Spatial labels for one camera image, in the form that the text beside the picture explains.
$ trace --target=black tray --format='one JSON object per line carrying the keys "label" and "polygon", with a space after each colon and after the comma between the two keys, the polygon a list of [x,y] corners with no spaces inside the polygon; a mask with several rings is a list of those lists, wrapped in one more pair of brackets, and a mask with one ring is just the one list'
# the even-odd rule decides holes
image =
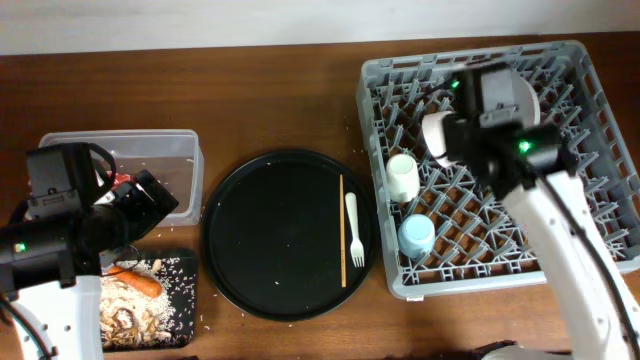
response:
{"label": "black tray", "polygon": [[[169,290],[169,301],[171,302],[171,306],[176,308],[176,312],[171,316],[171,319],[173,319],[176,325],[175,327],[167,330],[173,335],[172,341],[153,346],[141,345],[138,347],[129,347],[114,345],[108,348],[103,348],[104,352],[177,349],[185,347],[193,339],[196,324],[196,299],[198,295],[198,258],[196,257],[195,252],[191,249],[141,250],[140,255],[142,260],[150,261],[151,264],[153,264],[153,261],[156,259],[180,259],[179,262],[173,264],[173,271],[176,272],[175,274],[173,274],[173,271],[169,271],[169,273],[167,273],[165,270],[168,269],[168,266],[164,264],[162,269],[156,273],[156,277],[159,279],[169,278],[173,285]],[[135,260],[135,256],[132,255],[131,257],[127,257],[125,260]],[[185,285],[194,284],[193,295],[191,295],[190,291],[186,294],[179,290],[173,291],[172,293],[176,284],[180,283],[184,283]],[[179,327],[180,322],[182,322],[183,326],[178,330],[177,328]]]}
{"label": "black tray", "polygon": [[[341,287],[340,185],[358,200],[365,267],[355,268],[346,219],[347,287]],[[220,293],[248,313],[295,321],[326,313],[362,284],[379,244],[369,195],[346,167],[304,150],[262,155],[211,196],[201,231],[204,267]]]}

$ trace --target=wooden chopstick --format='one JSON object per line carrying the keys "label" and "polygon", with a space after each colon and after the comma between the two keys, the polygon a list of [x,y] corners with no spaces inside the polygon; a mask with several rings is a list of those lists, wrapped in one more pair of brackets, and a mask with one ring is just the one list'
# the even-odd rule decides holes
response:
{"label": "wooden chopstick", "polygon": [[340,270],[342,273],[342,287],[347,287],[347,263],[344,248],[344,180],[340,174]]}

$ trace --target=gray bin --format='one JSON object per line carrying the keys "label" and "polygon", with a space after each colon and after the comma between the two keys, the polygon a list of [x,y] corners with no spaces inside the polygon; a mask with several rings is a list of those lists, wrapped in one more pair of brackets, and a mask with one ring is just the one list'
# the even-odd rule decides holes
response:
{"label": "gray bin", "polygon": [[[585,47],[575,41],[518,45],[364,63],[356,100],[375,185],[382,251],[391,293],[406,300],[540,284],[546,281],[526,241],[490,192],[464,166],[441,168],[421,135],[427,113],[455,109],[453,94],[432,89],[465,63],[500,59],[536,90],[541,123],[561,126],[579,158],[591,215],[620,271],[640,268],[636,204],[640,180]],[[419,164],[421,195],[389,199],[385,164],[406,153]],[[423,263],[398,250],[397,229],[413,213],[429,215],[436,246]]]}

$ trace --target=fork handle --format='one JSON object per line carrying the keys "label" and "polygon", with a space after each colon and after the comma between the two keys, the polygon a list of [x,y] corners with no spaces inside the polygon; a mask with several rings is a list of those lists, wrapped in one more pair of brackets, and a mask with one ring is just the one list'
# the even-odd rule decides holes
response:
{"label": "fork handle", "polygon": [[348,193],[345,195],[344,200],[347,204],[347,214],[349,215],[351,235],[353,236],[353,239],[360,240],[360,234],[358,233],[358,202],[356,201],[356,194]]}

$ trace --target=brown tabletop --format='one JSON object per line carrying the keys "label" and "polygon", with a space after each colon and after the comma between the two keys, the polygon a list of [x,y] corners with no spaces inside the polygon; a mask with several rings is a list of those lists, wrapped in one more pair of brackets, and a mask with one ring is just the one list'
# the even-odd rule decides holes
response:
{"label": "brown tabletop", "polygon": [[[372,188],[367,154],[352,151],[363,148],[355,102],[363,62],[561,39],[587,46],[638,164],[640,33],[0,57],[0,219],[29,194],[25,151],[59,131],[193,129],[205,158],[205,198],[234,167],[282,148],[333,157]],[[198,234],[198,227],[156,229],[139,244],[198,251]],[[407,303],[389,293],[379,257],[344,305],[289,327],[242,317],[213,296],[214,284],[201,274],[197,310],[203,321],[190,345],[106,358],[439,358],[504,339],[549,350],[571,346],[544,285]],[[640,294],[639,273],[625,279]],[[2,359],[21,356],[14,330],[3,325],[0,349]]]}

